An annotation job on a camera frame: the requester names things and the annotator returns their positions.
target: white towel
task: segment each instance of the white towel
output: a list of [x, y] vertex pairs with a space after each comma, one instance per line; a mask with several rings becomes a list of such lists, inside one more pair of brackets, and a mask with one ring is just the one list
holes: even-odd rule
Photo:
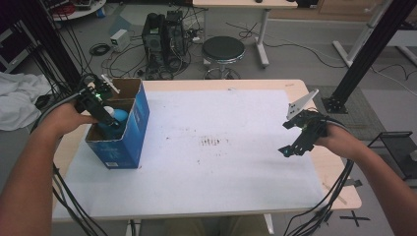
[[46, 78], [35, 75], [10, 75], [0, 72], [0, 130], [23, 128], [40, 116], [34, 105], [41, 95], [49, 93]]

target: black stool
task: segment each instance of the black stool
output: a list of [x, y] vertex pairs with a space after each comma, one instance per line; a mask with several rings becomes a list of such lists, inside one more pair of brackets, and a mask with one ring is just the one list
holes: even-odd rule
[[233, 80], [235, 77], [240, 79], [240, 75], [235, 70], [226, 68], [226, 64], [239, 61], [244, 54], [245, 45], [234, 37], [215, 36], [206, 40], [203, 43], [203, 57], [212, 63], [217, 63], [219, 67], [209, 69], [205, 73], [203, 80]]

